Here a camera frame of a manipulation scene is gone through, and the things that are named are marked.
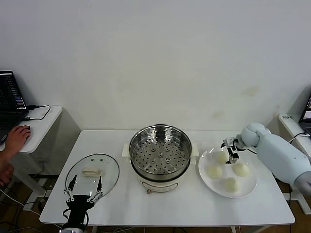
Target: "white robotic arm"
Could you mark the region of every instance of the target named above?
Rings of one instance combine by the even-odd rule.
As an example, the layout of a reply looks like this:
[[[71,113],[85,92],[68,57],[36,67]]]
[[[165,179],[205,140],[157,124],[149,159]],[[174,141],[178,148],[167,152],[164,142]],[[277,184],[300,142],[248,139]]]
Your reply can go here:
[[[257,157],[279,180],[294,185],[301,193],[311,195],[311,165],[309,158],[283,138],[271,134],[258,123],[248,125],[235,138],[227,138],[224,145],[235,163],[237,152],[253,148]]]

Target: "floor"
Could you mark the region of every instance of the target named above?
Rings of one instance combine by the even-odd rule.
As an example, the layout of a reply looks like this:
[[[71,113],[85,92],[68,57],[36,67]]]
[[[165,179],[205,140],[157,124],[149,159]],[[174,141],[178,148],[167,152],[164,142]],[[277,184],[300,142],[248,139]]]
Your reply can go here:
[[[47,183],[45,184],[45,188],[52,189],[52,186],[56,182],[56,179],[48,179]],[[278,182],[281,190],[283,192],[288,192],[287,184],[282,182]],[[12,191],[17,195],[17,199],[20,202],[25,202],[27,198],[30,196],[30,189],[26,187],[23,183],[15,183],[11,188]],[[57,233],[59,228],[54,225],[47,225],[43,224],[39,221],[39,217],[32,212],[25,212],[21,210],[20,206],[15,206],[15,203],[8,198],[5,198],[2,202],[11,205],[5,205],[0,203],[0,233],[1,228],[9,229],[13,231],[18,228],[23,227],[35,227],[36,229],[44,232],[44,233]],[[307,199],[309,205],[311,205],[311,198]],[[39,203],[35,203],[33,208],[34,211],[40,213]],[[311,215],[304,215],[300,206],[296,201],[292,201],[291,208],[296,218],[296,222],[292,225],[292,233],[310,233],[311,232]],[[113,233],[118,227],[99,227],[97,232],[98,233]],[[248,227],[241,227],[241,232],[245,233]],[[130,230],[127,230],[126,233],[230,233],[231,229],[229,227],[217,227],[217,228],[173,228],[173,227],[136,227]],[[92,228],[88,227],[87,231],[91,233]],[[35,233],[35,230],[32,229],[24,229],[20,230],[20,232],[28,232],[28,233]],[[264,231],[263,233],[289,233],[290,228],[288,225],[286,226],[273,226]]]

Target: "glass lid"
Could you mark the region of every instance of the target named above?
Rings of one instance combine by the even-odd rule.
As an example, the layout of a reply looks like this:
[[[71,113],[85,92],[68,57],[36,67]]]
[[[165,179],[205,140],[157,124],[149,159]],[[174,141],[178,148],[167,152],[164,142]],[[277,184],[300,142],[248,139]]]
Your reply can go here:
[[[119,173],[119,165],[114,158],[106,154],[92,154],[70,169],[65,187],[73,195],[92,197],[100,190],[105,196],[116,185]]]

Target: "keyboard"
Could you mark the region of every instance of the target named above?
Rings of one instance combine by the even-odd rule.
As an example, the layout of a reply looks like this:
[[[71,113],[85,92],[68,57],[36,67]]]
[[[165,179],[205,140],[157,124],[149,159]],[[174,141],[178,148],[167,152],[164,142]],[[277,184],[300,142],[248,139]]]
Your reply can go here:
[[[0,130],[10,130],[18,125],[24,117],[24,113],[0,113]]]

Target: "white desk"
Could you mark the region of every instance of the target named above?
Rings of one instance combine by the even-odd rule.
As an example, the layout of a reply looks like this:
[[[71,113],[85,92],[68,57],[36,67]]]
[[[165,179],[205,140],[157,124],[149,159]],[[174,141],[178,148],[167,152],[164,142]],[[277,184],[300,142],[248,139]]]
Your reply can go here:
[[[304,130],[298,124],[300,115],[299,114],[280,114],[278,116],[279,121],[285,127],[287,132],[294,137],[298,133],[304,132]],[[311,140],[307,137],[298,137],[295,142],[300,147],[305,155],[311,157]]]
[[[62,212],[67,208],[65,178],[70,168],[94,153],[114,157],[120,166],[116,186],[88,210],[90,225],[116,226],[257,226],[291,224],[295,221],[271,172],[249,152],[242,156],[257,169],[255,191],[242,199],[229,199],[210,190],[201,180],[197,166],[190,166],[184,183],[167,193],[146,194],[130,163],[121,157],[124,143],[136,131],[82,131],[54,186],[41,214],[44,223],[66,222]],[[200,154],[210,147],[219,147],[226,137],[238,131],[186,131],[196,142]]]
[[[284,128],[287,130],[287,132],[294,137],[298,133],[304,132],[304,130],[300,127],[298,124],[300,115],[298,114],[280,114],[278,116],[279,121],[282,123]],[[309,159],[311,159],[311,140],[308,137],[298,137],[295,139],[295,142],[301,149],[301,151],[309,156]],[[296,190],[294,187],[292,187],[292,194],[291,194],[291,200],[298,201],[302,211],[306,215],[311,215],[311,208],[309,207],[308,203],[306,202],[303,195]],[[283,194],[286,200],[289,200],[289,194],[284,193]]]
[[[27,117],[35,119],[42,118],[47,110],[48,107],[33,109],[29,112]],[[42,120],[22,121],[19,125],[29,125],[31,129],[31,136],[27,139],[24,147],[20,150],[19,153],[30,154],[34,152],[53,125],[53,123],[56,121],[62,110],[63,109],[61,106],[51,106],[51,110]],[[18,161],[13,158],[12,163],[18,163]],[[37,197],[43,197],[45,195],[45,190],[41,187],[45,182],[44,179],[37,183],[26,173],[18,169],[15,169],[14,176],[16,176],[20,181],[22,181],[25,185],[33,190],[33,193],[31,194],[27,202],[33,202]],[[24,210],[31,209],[32,205],[33,204],[26,205]]]

